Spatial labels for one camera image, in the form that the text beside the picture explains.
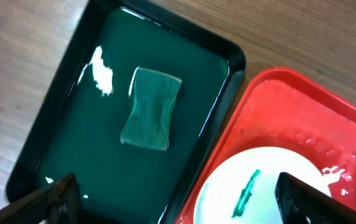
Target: dark green liquid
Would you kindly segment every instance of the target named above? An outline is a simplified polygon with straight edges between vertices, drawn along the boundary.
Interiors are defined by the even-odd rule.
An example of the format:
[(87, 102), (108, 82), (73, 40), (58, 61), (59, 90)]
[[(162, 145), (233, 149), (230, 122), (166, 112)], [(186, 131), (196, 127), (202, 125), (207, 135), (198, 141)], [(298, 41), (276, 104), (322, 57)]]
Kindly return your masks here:
[[(157, 223), (228, 74), (224, 58), (157, 24), (121, 9), (112, 11), (98, 36), (102, 59), (113, 71), (113, 93), (102, 94), (92, 65), (70, 94), (37, 184), (73, 172), (84, 209), (122, 223)], [(180, 78), (166, 152), (121, 144), (132, 107), (128, 89), (136, 67)]]

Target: wooden table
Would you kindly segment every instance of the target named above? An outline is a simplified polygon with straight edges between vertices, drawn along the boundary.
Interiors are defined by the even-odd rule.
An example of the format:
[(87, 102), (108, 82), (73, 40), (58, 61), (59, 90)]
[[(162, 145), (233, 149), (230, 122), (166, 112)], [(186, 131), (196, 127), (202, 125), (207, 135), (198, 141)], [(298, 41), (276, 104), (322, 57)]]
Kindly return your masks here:
[[(238, 43), (248, 78), (284, 65), (356, 104), (356, 1), (154, 2)], [(7, 204), (9, 173), (86, 3), (0, 0), (0, 208)]]

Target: black object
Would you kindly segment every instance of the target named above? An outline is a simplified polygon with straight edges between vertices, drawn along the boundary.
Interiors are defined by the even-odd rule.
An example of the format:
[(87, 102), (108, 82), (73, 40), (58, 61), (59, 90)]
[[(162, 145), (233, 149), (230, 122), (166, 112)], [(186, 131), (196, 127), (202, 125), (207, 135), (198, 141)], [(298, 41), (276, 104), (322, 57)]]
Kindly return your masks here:
[[(160, 221), (160, 223), (175, 222), (176, 216), (209, 157), (213, 139), (243, 80), (246, 60), (242, 50), (236, 44), (147, 1), (91, 0), (88, 3), (7, 183), (6, 195), (10, 202), (15, 202), (37, 189), (34, 174), (42, 151), (46, 148), (49, 136), (54, 132), (55, 124), (70, 91), (74, 91), (73, 87), (76, 85), (80, 71), (91, 59), (96, 35), (105, 17), (112, 9), (121, 6), (139, 12), (183, 38), (222, 56), (229, 63), (230, 73)], [(80, 214), (80, 216), (90, 217), (92, 222), (100, 222), (94, 220), (100, 217), (94, 217), (92, 214)]]
[(80, 188), (74, 174), (47, 190), (36, 190), (0, 210), (0, 224), (74, 224), (80, 210)]
[(355, 224), (356, 211), (282, 172), (275, 189), (284, 224)]

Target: tray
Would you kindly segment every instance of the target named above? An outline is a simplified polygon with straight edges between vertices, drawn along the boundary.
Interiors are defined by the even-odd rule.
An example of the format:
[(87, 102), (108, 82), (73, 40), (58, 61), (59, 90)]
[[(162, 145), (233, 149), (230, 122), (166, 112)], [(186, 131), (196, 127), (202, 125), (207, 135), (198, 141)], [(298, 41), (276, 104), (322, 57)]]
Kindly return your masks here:
[(356, 106), (299, 72), (276, 67), (248, 85), (176, 224), (193, 222), (197, 196), (213, 170), (260, 146), (291, 149), (309, 159), (331, 183), (332, 197), (356, 211)]
[[(112, 88), (96, 78), (94, 59), (113, 70)], [(182, 80), (166, 152), (120, 142), (137, 66)], [(73, 172), (83, 223), (174, 222), (244, 71), (236, 44), (150, 2), (90, 1), (7, 183), (8, 200)]]

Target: plate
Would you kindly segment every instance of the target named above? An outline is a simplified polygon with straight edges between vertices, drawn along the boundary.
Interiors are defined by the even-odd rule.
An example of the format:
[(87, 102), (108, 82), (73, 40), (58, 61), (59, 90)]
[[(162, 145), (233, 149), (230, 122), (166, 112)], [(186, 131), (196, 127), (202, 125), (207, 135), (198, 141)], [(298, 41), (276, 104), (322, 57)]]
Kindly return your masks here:
[[(232, 217), (242, 190), (256, 170), (251, 196), (242, 215)], [(280, 147), (257, 147), (234, 155), (208, 177), (197, 197), (194, 224), (283, 223), (274, 190), (281, 172), (287, 172), (331, 197), (317, 167), (300, 154)]]

